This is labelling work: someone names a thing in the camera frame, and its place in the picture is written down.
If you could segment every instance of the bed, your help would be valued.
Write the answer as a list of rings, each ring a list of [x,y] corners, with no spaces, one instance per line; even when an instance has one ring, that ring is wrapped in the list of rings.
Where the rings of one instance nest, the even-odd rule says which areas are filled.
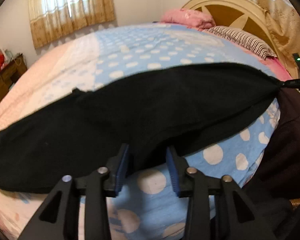
[[[263,39],[277,54],[262,9],[247,0],[191,0],[184,8],[209,11],[217,25],[237,27]],[[153,23],[113,28],[59,46],[39,59],[0,103],[0,130],[69,94],[75,87],[96,90],[134,73],[175,65],[238,62],[281,80],[283,64],[207,32]],[[208,176],[230,174],[240,186],[251,179],[280,118],[274,100],[264,114],[239,134],[187,157]],[[17,239],[46,195],[0,190],[0,229]],[[211,216],[214,216],[213,199]],[[187,199],[178,199],[165,164],[133,174],[116,199],[108,199],[113,239],[180,239]],[[85,198],[81,198],[79,239],[83,239]]]

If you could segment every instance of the blue gripper pad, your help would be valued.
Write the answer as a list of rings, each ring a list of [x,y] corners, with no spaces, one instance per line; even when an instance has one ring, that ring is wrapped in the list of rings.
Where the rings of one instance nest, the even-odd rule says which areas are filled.
[[[170,179],[171,179],[171,185],[173,188],[173,191],[177,194],[177,196],[180,195],[180,184],[179,184],[179,174],[177,167],[175,165],[175,162],[173,160],[171,148],[167,148],[167,153],[166,153],[166,163],[168,166],[168,170],[170,173]]]
[[[129,154],[128,154],[129,145],[125,145],[122,147],[125,147],[125,148],[122,149],[124,152],[123,152],[119,167],[117,169],[117,173],[115,175],[114,191],[115,191],[116,195],[118,195],[119,192],[122,190],[123,181],[126,177],[127,170],[128,170],[128,164],[129,164]]]

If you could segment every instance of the black clamp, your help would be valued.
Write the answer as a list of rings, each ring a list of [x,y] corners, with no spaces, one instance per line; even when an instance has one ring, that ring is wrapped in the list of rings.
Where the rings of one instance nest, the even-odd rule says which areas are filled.
[[[106,197],[122,189],[129,164],[128,145],[87,177],[64,176],[28,222],[18,240],[77,240],[80,195],[86,195],[85,240],[111,240]],[[216,240],[275,240],[247,195],[234,180],[205,176],[189,167],[174,147],[166,155],[171,182],[179,197],[189,197],[183,240],[210,240],[209,195],[215,195]]]
[[[209,195],[215,196],[216,240],[275,240],[274,233],[258,214],[252,201],[231,176],[221,179],[205,176],[189,167],[174,147],[166,156],[171,183],[177,196],[189,197],[183,240],[209,240]]]

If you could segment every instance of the metal screw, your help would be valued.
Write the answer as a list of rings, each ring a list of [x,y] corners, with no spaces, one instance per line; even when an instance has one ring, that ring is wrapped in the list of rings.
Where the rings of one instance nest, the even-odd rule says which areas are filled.
[[[196,168],[194,168],[194,167],[189,167],[189,168],[187,168],[187,172],[189,173],[189,174],[195,174],[195,173],[197,173],[197,169]]]
[[[230,175],[224,175],[224,176],[222,177],[222,180],[223,180],[224,182],[231,182],[233,179],[232,179],[232,177],[231,177]]]
[[[65,175],[62,177],[62,181],[63,182],[69,182],[71,181],[72,177],[70,175]]]
[[[108,168],[107,168],[107,167],[100,167],[100,168],[98,169],[98,172],[99,172],[100,174],[105,174],[105,173],[108,172]]]

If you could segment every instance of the blue polka dot bedsheet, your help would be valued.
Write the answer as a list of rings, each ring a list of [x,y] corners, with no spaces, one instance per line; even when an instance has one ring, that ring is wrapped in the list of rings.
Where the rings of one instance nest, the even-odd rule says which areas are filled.
[[[96,90],[125,76],[177,65],[238,62],[275,76],[263,61],[213,34],[181,25],[145,24],[107,29],[71,41],[42,57],[0,105],[0,129],[71,93]],[[230,174],[242,187],[258,168],[280,118],[275,99],[240,133],[186,157],[208,176]],[[45,195],[0,190],[0,228],[16,239]],[[130,176],[117,198],[107,199],[114,240],[180,239],[187,199],[172,190],[165,164]],[[81,198],[79,239],[83,240],[85,198]],[[213,199],[210,200],[214,216]]]

